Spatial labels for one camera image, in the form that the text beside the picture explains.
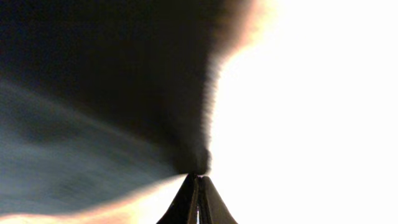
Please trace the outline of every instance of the dark fabric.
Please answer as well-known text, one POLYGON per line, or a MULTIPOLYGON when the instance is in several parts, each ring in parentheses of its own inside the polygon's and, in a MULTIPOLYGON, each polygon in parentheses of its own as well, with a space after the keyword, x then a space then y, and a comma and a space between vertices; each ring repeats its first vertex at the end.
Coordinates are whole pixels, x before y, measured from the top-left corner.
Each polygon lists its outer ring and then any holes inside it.
POLYGON ((0 214, 75 212, 206 171, 220 1, 0 4, 0 214))

